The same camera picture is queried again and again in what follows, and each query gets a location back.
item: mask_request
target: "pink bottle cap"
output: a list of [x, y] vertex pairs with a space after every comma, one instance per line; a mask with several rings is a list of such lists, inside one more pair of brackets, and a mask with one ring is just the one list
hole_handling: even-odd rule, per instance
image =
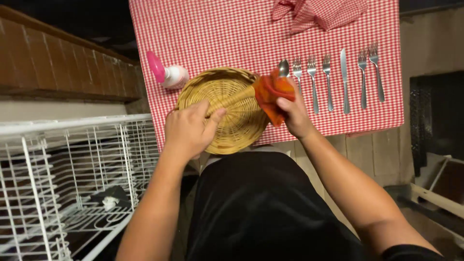
[[161, 60], [152, 51], [147, 52], [147, 60], [148, 66], [150, 66], [150, 70], [154, 74], [156, 81], [163, 83], [166, 72], [164, 71]]

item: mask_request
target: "soap bottle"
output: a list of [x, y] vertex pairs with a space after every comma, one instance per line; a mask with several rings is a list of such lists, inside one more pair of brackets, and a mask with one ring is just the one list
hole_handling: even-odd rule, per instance
[[161, 60], [151, 51], [147, 52], [148, 65], [156, 82], [167, 89], [181, 89], [190, 78], [187, 70], [179, 65], [164, 67]]

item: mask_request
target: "butter knife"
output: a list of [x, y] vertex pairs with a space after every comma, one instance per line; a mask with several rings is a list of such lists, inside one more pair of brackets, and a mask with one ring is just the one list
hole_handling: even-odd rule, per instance
[[340, 67], [342, 69], [343, 77], [343, 112], [349, 114], [349, 100], [348, 100], [348, 80], [347, 80], [347, 56], [345, 53], [345, 48], [342, 49], [340, 53]]

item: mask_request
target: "metal utensil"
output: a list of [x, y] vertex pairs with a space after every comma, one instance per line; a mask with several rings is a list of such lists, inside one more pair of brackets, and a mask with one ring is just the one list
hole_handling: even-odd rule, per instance
[[366, 69], [366, 60], [367, 60], [367, 50], [361, 49], [358, 55], [358, 67], [362, 71], [362, 84], [361, 84], [361, 107], [365, 109], [367, 107], [366, 100], [366, 74], [364, 70]]
[[293, 60], [293, 75], [298, 79], [298, 88], [300, 89], [301, 93], [301, 57], [296, 57], [295, 60]]
[[377, 92], [379, 93], [380, 102], [384, 102], [385, 96], [383, 94], [382, 81], [380, 79], [380, 71], [378, 66], [379, 55], [377, 54], [377, 42], [373, 42], [369, 47], [369, 61], [375, 65], [375, 69], [377, 71]]
[[290, 65], [287, 59], [283, 59], [279, 62], [279, 77], [288, 77], [290, 74]]
[[308, 57], [308, 73], [311, 75], [313, 80], [313, 109], [314, 113], [319, 113], [319, 104], [317, 103], [317, 93], [316, 93], [316, 79], [314, 76], [316, 75], [316, 58], [314, 55], [310, 55]]
[[349, 114], [349, 99], [348, 99], [348, 78], [347, 78], [347, 56], [345, 48], [340, 53], [340, 67], [342, 68], [343, 77], [343, 112]]
[[328, 107], [329, 111], [334, 110], [334, 106], [332, 105], [332, 92], [330, 91], [330, 54], [324, 55], [324, 61], [322, 62], [322, 70], [327, 76], [327, 98], [328, 98]]

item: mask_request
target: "table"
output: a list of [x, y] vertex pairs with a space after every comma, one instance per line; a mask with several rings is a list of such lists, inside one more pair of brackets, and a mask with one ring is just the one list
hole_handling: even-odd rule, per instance
[[[153, 51], [165, 66], [181, 65], [193, 77], [222, 66], [268, 74], [281, 59], [316, 55], [316, 89], [319, 114], [312, 108], [311, 78], [302, 76], [303, 97], [309, 118], [325, 136], [372, 132], [400, 126], [404, 122], [401, 86], [400, 28], [397, 0], [368, 0], [360, 19], [328, 32], [319, 27], [290, 34], [291, 15], [272, 22], [270, 0], [130, 0], [130, 10], [155, 125], [158, 148], [164, 145], [164, 123], [180, 91], [162, 88], [155, 82], [146, 61]], [[379, 68], [385, 102], [377, 96], [375, 67], [366, 69], [367, 109], [361, 108], [361, 71], [357, 56], [371, 42], [379, 44]], [[343, 113], [343, 81], [340, 51], [346, 49], [348, 96], [351, 113]], [[330, 86], [334, 111], [327, 109], [327, 83], [322, 72], [324, 54], [332, 56]], [[269, 125], [255, 144], [294, 140], [283, 125]]]

